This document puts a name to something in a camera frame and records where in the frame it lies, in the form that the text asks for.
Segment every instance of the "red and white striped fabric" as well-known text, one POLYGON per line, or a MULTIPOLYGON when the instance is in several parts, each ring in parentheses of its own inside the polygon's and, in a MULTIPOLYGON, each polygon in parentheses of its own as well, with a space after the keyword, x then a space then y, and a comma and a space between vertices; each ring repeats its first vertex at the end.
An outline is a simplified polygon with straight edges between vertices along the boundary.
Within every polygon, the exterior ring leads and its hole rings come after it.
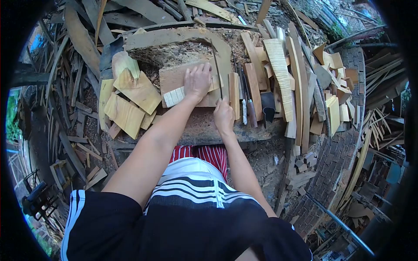
POLYGON ((185 157, 194 157, 207 161, 217 168, 225 182, 227 182, 227 150, 224 145, 207 145, 198 146, 194 149, 193 145, 190 146, 175 146, 173 155, 171 156, 170 163, 185 157))

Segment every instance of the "wooden handle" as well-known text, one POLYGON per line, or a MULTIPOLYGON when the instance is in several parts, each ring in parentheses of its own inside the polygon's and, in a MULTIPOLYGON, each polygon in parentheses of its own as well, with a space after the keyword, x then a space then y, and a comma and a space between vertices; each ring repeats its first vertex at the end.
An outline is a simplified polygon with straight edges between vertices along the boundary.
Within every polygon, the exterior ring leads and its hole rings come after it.
POLYGON ((257 119, 255 117, 254 104, 250 100, 248 100, 247 102, 247 111, 248 111, 248 114, 250 115, 251 127, 257 128, 258 124, 257 124, 257 119))

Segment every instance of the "brick wall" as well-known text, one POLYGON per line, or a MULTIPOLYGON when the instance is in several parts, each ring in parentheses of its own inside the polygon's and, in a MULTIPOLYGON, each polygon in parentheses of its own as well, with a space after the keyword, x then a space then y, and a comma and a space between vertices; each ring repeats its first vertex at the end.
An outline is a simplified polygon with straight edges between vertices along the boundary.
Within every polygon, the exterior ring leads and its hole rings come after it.
MULTIPOLYGON (((343 64, 346 68, 354 68, 359 72, 359 83, 354 84, 354 91, 351 103, 360 107, 359 129, 354 126, 348 131, 337 132, 331 140, 327 137, 322 141, 318 153, 318 164, 316 165, 316 176, 305 186, 305 190, 318 200, 324 207, 329 208, 335 198, 332 191, 337 179, 345 173, 350 175, 358 150, 364 117, 365 103, 365 72, 364 56, 362 49, 350 48, 340 51, 343 64)), ((318 225, 324 212, 306 195, 299 203, 291 206, 284 218, 290 221, 294 216, 299 215, 295 222, 295 230, 302 236, 309 235, 318 225)))

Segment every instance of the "left hand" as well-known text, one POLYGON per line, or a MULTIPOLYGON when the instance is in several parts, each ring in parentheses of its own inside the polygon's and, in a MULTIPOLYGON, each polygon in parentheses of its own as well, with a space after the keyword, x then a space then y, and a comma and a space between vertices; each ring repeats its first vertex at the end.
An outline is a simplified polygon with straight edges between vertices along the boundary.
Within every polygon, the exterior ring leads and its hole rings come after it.
POLYGON ((212 83, 212 66, 210 63, 201 63, 192 71, 186 70, 184 74, 184 92, 186 97, 195 98, 198 103, 208 93, 212 83))

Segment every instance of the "metal pipe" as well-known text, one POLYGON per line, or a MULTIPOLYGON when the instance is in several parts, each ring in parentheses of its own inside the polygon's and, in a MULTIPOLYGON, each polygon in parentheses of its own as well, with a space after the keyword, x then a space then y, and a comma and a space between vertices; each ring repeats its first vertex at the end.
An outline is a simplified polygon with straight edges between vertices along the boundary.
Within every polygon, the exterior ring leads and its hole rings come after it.
POLYGON ((310 198, 320 209, 322 209, 322 211, 324 211, 325 213, 327 213, 328 215, 331 216, 332 219, 335 220, 335 222, 337 222, 345 231, 347 231, 348 233, 350 233, 350 236, 372 257, 375 257, 375 253, 373 253, 373 251, 370 249, 370 247, 368 245, 366 245, 366 243, 361 240, 356 233, 354 233, 353 230, 351 230, 344 222, 341 221, 341 219, 339 219, 336 215, 334 215, 334 213, 332 213, 331 211, 327 210, 323 205, 321 205, 316 199, 314 199, 309 193, 306 193, 306 195, 308 196, 308 198, 310 198))

